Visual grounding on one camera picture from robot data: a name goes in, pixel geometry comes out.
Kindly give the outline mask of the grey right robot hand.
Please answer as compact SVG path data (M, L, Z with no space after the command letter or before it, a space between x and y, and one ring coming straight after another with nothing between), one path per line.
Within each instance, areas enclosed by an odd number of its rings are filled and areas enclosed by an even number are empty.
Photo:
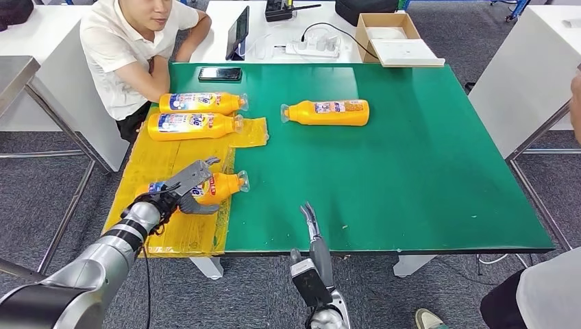
M308 227L309 256L298 249L290 251L292 282L302 295L316 300L331 300L335 289L330 250L319 229L316 212L309 202L300 206Z

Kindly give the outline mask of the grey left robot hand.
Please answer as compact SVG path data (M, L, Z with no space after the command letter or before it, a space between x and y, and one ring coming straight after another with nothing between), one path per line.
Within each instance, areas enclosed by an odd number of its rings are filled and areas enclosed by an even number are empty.
M211 156L206 160L196 160L179 173L165 181L168 188L177 188L171 191L177 200L177 208L184 214L211 215L216 213L220 205L203 205L195 200L192 190L212 178L210 166L219 163L220 159Z

